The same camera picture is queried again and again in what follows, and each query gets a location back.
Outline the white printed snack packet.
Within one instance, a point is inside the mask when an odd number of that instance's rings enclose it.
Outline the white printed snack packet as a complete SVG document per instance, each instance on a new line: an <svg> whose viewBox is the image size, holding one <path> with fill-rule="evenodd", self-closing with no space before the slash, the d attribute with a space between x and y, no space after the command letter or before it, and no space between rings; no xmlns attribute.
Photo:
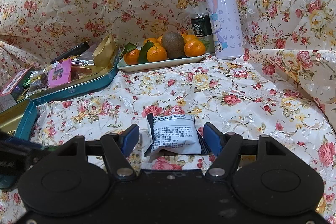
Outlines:
<svg viewBox="0 0 336 224"><path fill-rule="evenodd" d="M161 152L178 155L208 155L211 149L195 127L195 116L172 114L167 116L146 116L151 133L151 145L145 156Z"/></svg>

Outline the teal tin filled with snacks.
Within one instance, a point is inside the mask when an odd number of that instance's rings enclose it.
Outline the teal tin filled with snacks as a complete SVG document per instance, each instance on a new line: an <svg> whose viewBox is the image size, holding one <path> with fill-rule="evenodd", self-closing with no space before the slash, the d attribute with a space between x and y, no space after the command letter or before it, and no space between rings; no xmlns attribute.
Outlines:
<svg viewBox="0 0 336 224"><path fill-rule="evenodd" d="M18 102L26 98L30 98L36 105L41 105L51 101L64 101L102 90L109 86L116 76L118 71L117 64L120 61L120 54L121 49L119 46L117 46L108 66L74 67L72 69L73 75L76 75L75 70L77 69L82 74L84 74L84 77L75 79L69 83L57 86L55 88L39 91L30 96L27 95L27 91L25 90L18 97Z"/></svg>

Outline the empty gold tin tray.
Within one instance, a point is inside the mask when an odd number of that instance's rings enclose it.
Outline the empty gold tin tray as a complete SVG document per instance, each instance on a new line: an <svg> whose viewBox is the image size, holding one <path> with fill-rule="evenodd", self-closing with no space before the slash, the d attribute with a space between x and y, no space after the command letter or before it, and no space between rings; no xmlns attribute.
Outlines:
<svg viewBox="0 0 336 224"><path fill-rule="evenodd" d="M30 141L38 110L32 100L25 99L1 112L1 131ZM1 176L1 189L11 188L19 176Z"/></svg>

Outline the red and white snack box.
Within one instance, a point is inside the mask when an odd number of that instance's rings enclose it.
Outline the red and white snack box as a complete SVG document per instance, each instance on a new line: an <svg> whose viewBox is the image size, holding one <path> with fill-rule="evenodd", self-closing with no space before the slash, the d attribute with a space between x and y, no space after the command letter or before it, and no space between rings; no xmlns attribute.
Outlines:
<svg viewBox="0 0 336 224"><path fill-rule="evenodd" d="M15 105L19 97L30 87L30 75L32 67L17 72L10 80L5 83L1 90L0 108L1 112Z"/></svg>

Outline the pale green fruit plate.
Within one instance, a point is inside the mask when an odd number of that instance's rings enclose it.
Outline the pale green fruit plate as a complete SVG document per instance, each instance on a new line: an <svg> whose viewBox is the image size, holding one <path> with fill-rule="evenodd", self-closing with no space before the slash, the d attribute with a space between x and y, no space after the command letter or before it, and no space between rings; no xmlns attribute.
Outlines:
<svg viewBox="0 0 336 224"><path fill-rule="evenodd" d="M184 57L181 59L169 59L165 61L157 61L153 63L137 64L137 65L127 65L124 59L122 58L118 64L117 68L124 72L138 72L145 70L160 69L165 67L174 67L178 65L197 63L204 59L206 54L197 56L197 57Z"/></svg>

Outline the front left mandarin orange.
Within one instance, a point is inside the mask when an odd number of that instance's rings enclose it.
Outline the front left mandarin orange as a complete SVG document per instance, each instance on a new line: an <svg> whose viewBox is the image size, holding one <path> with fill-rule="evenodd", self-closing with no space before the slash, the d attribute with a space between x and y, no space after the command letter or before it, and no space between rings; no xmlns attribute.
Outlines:
<svg viewBox="0 0 336 224"><path fill-rule="evenodd" d="M140 50L135 49L124 54L123 59L127 65L137 65Z"/></svg>

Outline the mandarin orange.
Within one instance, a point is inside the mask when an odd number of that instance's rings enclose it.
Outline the mandarin orange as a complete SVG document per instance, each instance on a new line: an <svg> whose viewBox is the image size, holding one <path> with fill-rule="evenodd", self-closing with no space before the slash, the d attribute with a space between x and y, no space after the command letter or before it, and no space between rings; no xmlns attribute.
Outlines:
<svg viewBox="0 0 336 224"><path fill-rule="evenodd" d="M135 49L124 54L123 59L127 65L137 65L140 50Z"/></svg>
<svg viewBox="0 0 336 224"><path fill-rule="evenodd" d="M198 39L189 40L184 46L187 57L197 57L206 53L205 45Z"/></svg>
<svg viewBox="0 0 336 224"><path fill-rule="evenodd" d="M167 52L162 46L151 47L146 54L147 61L150 63L167 60Z"/></svg>

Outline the floral sofa cover cloth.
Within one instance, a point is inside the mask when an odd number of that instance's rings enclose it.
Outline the floral sofa cover cloth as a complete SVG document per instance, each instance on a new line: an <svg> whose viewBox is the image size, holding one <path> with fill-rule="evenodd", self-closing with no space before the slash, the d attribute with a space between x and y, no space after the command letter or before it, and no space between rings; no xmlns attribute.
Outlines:
<svg viewBox="0 0 336 224"><path fill-rule="evenodd" d="M102 91L39 107L32 140L98 139L147 114L193 114L246 139L268 134L323 178L317 211L335 223L335 0L236 0L244 53L198 63L119 72ZM141 45L167 31L188 34L206 0L1 0L1 84L42 69L82 42L112 35Z"/></svg>

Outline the beige paper wrapped snack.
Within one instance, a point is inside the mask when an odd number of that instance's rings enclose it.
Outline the beige paper wrapped snack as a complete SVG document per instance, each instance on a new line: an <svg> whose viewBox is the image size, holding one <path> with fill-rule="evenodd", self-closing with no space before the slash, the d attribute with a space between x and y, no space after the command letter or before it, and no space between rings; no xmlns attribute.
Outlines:
<svg viewBox="0 0 336 224"><path fill-rule="evenodd" d="M94 50L92 57L96 67L106 67L116 49L116 43L111 34L105 37Z"/></svg>

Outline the front middle mandarin orange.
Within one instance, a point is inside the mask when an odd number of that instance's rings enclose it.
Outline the front middle mandarin orange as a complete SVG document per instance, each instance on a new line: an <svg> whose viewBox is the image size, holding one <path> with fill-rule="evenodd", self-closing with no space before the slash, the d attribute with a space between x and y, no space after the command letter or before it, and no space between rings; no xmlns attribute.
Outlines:
<svg viewBox="0 0 336 224"><path fill-rule="evenodd" d="M146 54L147 61L150 63L167 60L167 52L162 46L151 47Z"/></svg>

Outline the pink snack packet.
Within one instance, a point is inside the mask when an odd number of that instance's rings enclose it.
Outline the pink snack packet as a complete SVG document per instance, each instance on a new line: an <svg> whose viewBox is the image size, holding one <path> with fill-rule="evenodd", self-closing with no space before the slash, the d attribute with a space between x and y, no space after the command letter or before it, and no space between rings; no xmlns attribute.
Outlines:
<svg viewBox="0 0 336 224"><path fill-rule="evenodd" d="M48 73L48 88L55 88L69 83L71 80L71 71L71 59L56 61Z"/></svg>

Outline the front right mandarin orange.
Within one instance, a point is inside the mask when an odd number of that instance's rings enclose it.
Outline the front right mandarin orange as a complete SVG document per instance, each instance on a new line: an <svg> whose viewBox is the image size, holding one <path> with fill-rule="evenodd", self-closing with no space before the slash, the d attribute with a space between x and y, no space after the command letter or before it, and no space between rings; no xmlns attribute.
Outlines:
<svg viewBox="0 0 336 224"><path fill-rule="evenodd" d="M184 46L187 57L197 57L206 53L205 45L198 39L189 40Z"/></svg>

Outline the brown kiwi fruit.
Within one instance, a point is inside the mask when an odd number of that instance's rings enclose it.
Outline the brown kiwi fruit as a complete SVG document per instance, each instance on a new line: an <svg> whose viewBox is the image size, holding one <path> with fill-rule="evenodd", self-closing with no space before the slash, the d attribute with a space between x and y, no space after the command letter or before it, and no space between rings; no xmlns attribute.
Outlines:
<svg viewBox="0 0 336 224"><path fill-rule="evenodd" d="M185 55L184 38L176 32L167 32L162 37L162 46L170 59L178 59Z"/></svg>

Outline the starbucks coffee can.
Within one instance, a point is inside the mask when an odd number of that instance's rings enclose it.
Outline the starbucks coffee can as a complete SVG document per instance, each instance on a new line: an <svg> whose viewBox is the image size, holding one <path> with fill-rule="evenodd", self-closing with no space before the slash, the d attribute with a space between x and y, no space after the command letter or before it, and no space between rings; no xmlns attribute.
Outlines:
<svg viewBox="0 0 336 224"><path fill-rule="evenodd" d="M197 38L209 42L209 45L207 46L207 53L214 53L215 52L214 39L209 14L208 13L192 14L191 26L194 35Z"/></svg>

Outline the purple rabbit thermos bottle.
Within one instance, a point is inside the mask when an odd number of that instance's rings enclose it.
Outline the purple rabbit thermos bottle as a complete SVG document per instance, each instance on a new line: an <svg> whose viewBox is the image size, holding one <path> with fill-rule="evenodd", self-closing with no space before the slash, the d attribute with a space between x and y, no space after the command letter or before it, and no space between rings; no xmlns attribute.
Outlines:
<svg viewBox="0 0 336 224"><path fill-rule="evenodd" d="M243 34L236 0L206 0L218 59L243 55Z"/></svg>

